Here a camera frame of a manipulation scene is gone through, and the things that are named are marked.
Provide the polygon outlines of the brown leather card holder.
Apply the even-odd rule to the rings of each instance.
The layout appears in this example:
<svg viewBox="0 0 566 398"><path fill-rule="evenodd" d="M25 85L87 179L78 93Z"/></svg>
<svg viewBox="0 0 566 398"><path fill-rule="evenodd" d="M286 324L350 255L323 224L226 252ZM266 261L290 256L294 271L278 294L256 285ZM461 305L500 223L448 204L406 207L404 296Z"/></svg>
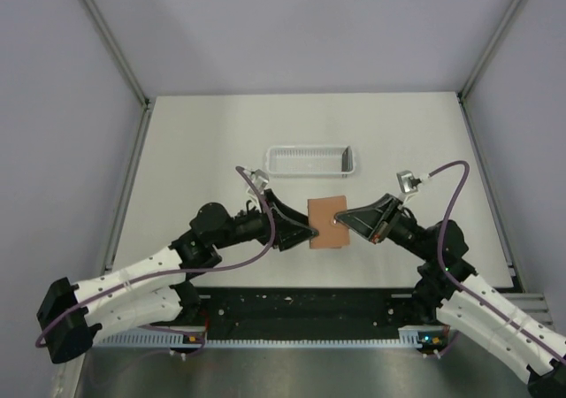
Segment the brown leather card holder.
<svg viewBox="0 0 566 398"><path fill-rule="evenodd" d="M341 249L350 244L348 228L335 219L347 209L346 196L309 199L307 209L309 226L318 231L310 240L311 249Z"/></svg>

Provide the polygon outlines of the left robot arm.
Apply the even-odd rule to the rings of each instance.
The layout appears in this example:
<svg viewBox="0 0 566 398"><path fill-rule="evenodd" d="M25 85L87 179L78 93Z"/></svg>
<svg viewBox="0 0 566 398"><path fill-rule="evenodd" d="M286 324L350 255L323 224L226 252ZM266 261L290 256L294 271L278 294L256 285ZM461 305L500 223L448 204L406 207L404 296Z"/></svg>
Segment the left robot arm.
<svg viewBox="0 0 566 398"><path fill-rule="evenodd" d="M62 364L131 328L190 325L202 306L191 281L214 271L221 249L258 241L265 251L285 251L317 235L306 215L270 189L235 216L220 203L206 203L188 231L156 254L93 279L54 281L36 314L42 329L37 345L52 363Z"/></svg>

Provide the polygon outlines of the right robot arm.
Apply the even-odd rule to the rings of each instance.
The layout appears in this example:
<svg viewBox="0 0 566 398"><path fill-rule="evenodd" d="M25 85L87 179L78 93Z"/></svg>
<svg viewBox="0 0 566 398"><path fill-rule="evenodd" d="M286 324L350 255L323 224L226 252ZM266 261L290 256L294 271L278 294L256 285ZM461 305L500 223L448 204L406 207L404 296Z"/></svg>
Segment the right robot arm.
<svg viewBox="0 0 566 398"><path fill-rule="evenodd" d="M423 228L392 195L334 218L367 241L388 239L423 260L411 294L419 321L447 325L476 342L507 365L530 396L565 395L564 336L505 298L464 260L469 248L456 222Z"/></svg>

